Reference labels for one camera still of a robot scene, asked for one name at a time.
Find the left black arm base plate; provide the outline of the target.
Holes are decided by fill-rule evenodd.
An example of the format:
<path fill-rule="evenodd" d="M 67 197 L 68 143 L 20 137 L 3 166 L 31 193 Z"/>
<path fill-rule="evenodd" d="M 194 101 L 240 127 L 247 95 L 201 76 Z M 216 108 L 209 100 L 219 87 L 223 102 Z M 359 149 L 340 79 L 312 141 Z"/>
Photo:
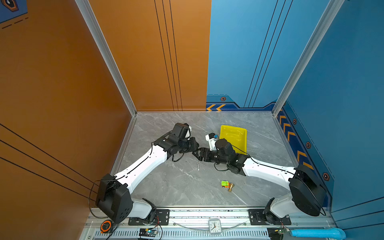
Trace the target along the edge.
<path fill-rule="evenodd" d="M 156 209 L 153 219 L 140 219 L 129 218 L 129 226 L 155 226 L 160 224 L 161 226 L 168 226 L 170 220 L 169 209 Z"/>

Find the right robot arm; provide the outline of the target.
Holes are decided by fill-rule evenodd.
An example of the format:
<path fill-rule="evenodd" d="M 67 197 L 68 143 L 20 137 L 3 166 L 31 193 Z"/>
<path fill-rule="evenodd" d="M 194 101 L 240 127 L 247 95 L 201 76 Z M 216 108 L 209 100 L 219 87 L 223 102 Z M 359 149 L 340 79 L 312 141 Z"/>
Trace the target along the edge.
<path fill-rule="evenodd" d="M 326 215 L 325 186 L 307 166 L 294 168 L 262 162 L 225 139 L 217 140 L 213 149 L 198 148 L 193 155 L 201 162 L 224 164 L 233 174 L 260 178 L 287 189 L 288 194 L 271 198 L 262 211 L 262 220 L 269 225 L 288 224 L 290 215 L 297 212 L 312 217 Z"/>

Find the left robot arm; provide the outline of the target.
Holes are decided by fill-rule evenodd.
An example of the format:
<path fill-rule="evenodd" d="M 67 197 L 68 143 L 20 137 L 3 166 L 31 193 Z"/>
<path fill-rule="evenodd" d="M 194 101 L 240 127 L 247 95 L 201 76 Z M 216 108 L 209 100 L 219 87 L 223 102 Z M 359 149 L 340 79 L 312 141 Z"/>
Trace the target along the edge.
<path fill-rule="evenodd" d="M 183 155 L 199 148 L 191 136 L 191 129 L 187 123 L 175 124 L 171 131 L 151 143 L 150 149 L 131 166 L 113 176 L 103 176 L 96 206 L 115 224 L 126 218 L 139 218 L 151 223 L 157 207 L 149 200 L 133 199 L 131 194 L 148 174 L 176 153 Z"/>

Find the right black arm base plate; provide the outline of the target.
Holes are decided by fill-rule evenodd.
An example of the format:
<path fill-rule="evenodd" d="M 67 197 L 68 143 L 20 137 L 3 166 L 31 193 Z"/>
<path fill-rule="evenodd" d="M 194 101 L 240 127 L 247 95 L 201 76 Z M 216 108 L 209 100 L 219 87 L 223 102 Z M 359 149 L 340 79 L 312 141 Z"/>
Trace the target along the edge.
<path fill-rule="evenodd" d="M 290 226 L 292 224 L 289 216 L 278 218 L 272 212 L 265 212 L 262 209 L 248 210 L 249 219 L 252 226 L 261 225 L 281 225 Z"/>

